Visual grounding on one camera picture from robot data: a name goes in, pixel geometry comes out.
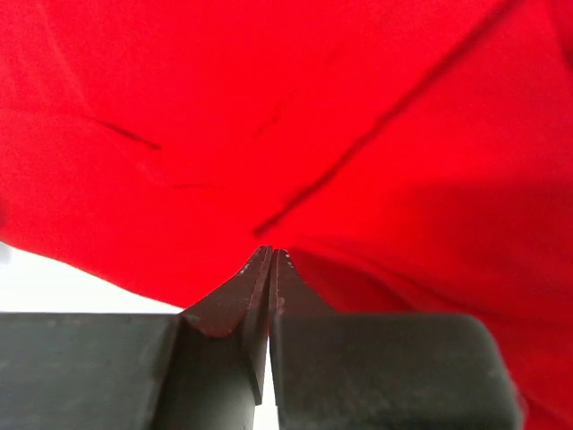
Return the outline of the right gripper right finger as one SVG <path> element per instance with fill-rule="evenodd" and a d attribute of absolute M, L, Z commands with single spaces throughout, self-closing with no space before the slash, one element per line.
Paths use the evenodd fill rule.
<path fill-rule="evenodd" d="M 269 348 L 283 429 L 520 429 L 500 350 L 464 314 L 351 314 L 285 250 L 269 275 Z"/>

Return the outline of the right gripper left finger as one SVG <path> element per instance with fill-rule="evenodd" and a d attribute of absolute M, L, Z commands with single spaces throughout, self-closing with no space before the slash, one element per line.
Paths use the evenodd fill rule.
<path fill-rule="evenodd" d="M 271 256 L 179 314 L 2 314 L 2 428 L 252 428 Z"/>

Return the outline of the red cloth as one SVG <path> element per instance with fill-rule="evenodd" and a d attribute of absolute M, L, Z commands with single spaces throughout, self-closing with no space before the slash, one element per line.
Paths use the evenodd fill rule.
<path fill-rule="evenodd" d="M 184 307 L 261 245 L 462 312 L 572 426 L 569 1 L 4 1 L 1 238 Z"/>

